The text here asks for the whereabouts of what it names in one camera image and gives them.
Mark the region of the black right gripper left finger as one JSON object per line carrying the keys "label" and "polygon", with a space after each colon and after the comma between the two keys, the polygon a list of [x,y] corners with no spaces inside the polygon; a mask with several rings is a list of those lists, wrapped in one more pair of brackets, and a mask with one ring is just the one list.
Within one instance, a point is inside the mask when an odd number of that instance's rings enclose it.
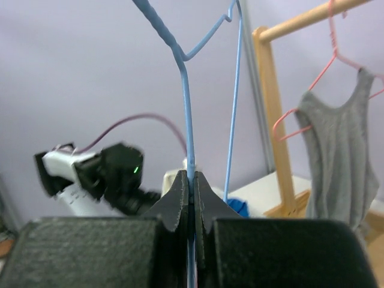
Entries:
{"label": "black right gripper left finger", "polygon": [[52,217],[24,226],[2,287],[186,287],[188,179],[135,217]]}

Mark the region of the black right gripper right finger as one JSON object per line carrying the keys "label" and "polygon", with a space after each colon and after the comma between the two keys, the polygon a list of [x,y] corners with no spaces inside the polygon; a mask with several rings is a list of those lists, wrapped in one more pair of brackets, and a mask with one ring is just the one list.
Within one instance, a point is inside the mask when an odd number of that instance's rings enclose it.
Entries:
{"label": "black right gripper right finger", "polygon": [[244,218],[194,177],[199,287],[376,287],[350,228],[334,220]]}

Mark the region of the blue tank top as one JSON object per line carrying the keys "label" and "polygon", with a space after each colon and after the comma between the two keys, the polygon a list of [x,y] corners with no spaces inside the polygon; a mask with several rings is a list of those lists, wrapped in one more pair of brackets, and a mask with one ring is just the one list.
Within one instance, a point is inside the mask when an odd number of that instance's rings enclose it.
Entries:
{"label": "blue tank top", "polygon": [[236,199],[236,198],[228,198],[227,204],[240,216],[244,218],[248,218],[250,216],[246,201],[243,201],[241,199]]}

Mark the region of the light blue hanger with mauve top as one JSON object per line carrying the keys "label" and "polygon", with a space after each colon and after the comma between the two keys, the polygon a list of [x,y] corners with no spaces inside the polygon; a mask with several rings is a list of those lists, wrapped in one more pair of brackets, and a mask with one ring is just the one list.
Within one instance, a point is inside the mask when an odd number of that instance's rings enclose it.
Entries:
{"label": "light blue hanger with mauve top", "polygon": [[233,151],[233,140],[235,131],[235,119],[236,119],[236,108],[238,100],[238,88],[239,88],[239,68],[241,60],[241,49],[242,49],[242,10],[239,1],[232,1],[226,14],[222,15],[216,24],[207,32],[202,40],[189,52],[184,53],[181,46],[178,44],[176,38],[169,31],[167,26],[164,24],[162,19],[157,14],[156,10],[150,5],[149,1],[134,1],[136,7],[142,12],[147,18],[152,27],[156,30],[161,39],[170,47],[176,64],[179,68],[182,81],[182,91],[184,97],[184,112],[185,112],[185,125],[187,129],[187,178],[188,178],[188,262],[187,262],[187,286],[197,287],[197,263],[196,263],[196,227],[195,227],[195,214],[194,214],[194,176],[196,171],[195,163],[195,152],[194,152],[194,139],[193,139],[193,120],[191,112],[191,101],[190,101],[190,87],[188,81],[187,68],[185,62],[195,57],[201,49],[207,44],[212,36],[219,29],[221,24],[225,21],[231,22],[233,20],[233,9],[236,7],[239,14],[239,32],[238,32],[238,46],[236,54],[236,73],[235,73],[235,86],[233,92],[233,110],[231,117],[231,128],[230,128],[230,140],[229,140],[229,151],[227,156],[227,173],[226,182],[224,188],[224,201],[227,202],[228,195],[228,184],[230,179],[230,170],[232,165],[232,151]]}

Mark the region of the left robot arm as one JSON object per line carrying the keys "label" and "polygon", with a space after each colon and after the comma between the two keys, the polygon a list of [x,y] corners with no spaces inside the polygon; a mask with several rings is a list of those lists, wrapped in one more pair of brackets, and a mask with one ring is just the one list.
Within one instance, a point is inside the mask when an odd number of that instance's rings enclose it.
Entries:
{"label": "left robot arm", "polygon": [[81,216],[92,215],[101,201],[128,216],[149,210],[161,194],[141,188],[143,161],[140,149],[124,143],[82,154],[69,144],[34,155],[46,194]]}

